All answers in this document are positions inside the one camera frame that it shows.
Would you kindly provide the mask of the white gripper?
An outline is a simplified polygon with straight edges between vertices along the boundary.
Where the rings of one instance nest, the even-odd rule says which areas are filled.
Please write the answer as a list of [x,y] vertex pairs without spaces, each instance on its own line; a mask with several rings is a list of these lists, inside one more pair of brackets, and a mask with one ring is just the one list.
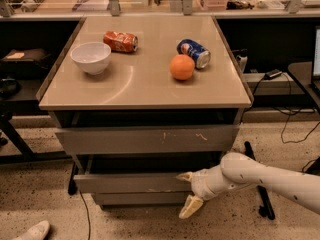
[[219,194],[217,182],[220,172],[217,169],[202,169],[178,174],[180,181],[191,182],[191,189],[196,196],[188,195],[183,208],[179,213],[180,219],[187,219],[197,212],[204,201],[210,200]]

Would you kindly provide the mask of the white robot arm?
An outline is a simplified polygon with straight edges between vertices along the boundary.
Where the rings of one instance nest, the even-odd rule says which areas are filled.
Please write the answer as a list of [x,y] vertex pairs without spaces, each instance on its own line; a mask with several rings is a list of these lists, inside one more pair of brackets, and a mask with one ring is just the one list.
[[180,219],[192,216],[208,201],[227,191],[247,186],[262,186],[320,214],[320,177],[261,164],[248,156],[229,152],[220,164],[210,169],[185,172],[177,176],[191,184]]

